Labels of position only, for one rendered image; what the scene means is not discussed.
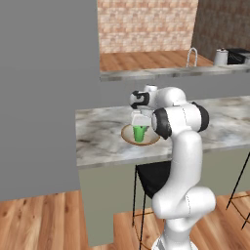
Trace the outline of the green cup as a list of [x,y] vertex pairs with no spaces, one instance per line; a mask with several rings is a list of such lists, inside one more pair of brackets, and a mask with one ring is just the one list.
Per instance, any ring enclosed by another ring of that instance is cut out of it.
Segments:
[[144,140],[146,131],[147,131],[147,126],[133,127],[134,139],[137,143],[141,143]]

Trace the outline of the black dish rack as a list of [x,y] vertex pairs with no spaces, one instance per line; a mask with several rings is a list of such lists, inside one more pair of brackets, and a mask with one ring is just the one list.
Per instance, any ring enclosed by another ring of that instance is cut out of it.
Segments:
[[250,64],[250,51],[242,48],[228,49],[228,64]]

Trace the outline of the silver sink tap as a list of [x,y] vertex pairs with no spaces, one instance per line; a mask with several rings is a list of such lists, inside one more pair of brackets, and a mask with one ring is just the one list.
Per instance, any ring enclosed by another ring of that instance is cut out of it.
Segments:
[[194,47],[191,47],[187,52],[186,67],[197,67],[198,53]]

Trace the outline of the grey-green island cabinet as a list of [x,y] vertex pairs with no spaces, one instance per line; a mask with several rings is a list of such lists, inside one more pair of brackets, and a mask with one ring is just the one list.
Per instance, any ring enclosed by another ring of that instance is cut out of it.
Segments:
[[[217,195],[227,195],[233,190],[250,190],[249,151],[248,148],[235,148],[205,152],[200,183]],[[164,159],[163,156],[149,158],[134,146],[123,160],[78,168],[91,247],[111,243],[113,215],[132,209],[135,166]]]

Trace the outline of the tan bowl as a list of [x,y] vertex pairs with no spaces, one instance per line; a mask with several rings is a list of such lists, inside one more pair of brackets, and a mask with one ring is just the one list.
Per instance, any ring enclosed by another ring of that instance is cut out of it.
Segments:
[[152,130],[151,127],[149,127],[145,131],[144,140],[140,143],[136,142],[134,139],[134,131],[133,126],[128,124],[124,126],[121,130],[121,137],[123,140],[131,145],[136,146],[149,146],[155,144],[160,137]]

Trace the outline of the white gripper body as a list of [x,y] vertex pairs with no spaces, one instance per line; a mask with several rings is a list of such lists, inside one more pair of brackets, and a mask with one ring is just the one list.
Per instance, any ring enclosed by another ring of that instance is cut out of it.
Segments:
[[134,110],[132,112],[132,121],[133,126],[150,126],[151,125],[151,114],[141,112],[140,110]]

